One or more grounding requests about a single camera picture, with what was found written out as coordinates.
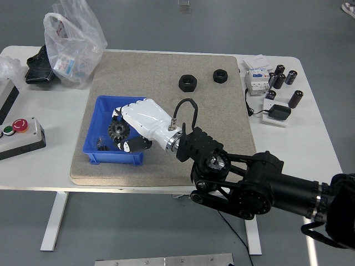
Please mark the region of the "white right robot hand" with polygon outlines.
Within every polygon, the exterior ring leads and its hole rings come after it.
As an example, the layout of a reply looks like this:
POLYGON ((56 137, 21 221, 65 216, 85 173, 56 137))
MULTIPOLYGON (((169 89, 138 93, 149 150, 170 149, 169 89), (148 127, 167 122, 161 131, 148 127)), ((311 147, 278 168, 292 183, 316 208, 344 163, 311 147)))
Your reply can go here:
POLYGON ((166 152, 177 153, 182 129, 154 100, 143 99, 115 108, 108 135, 120 151, 136 153, 157 142, 166 152))

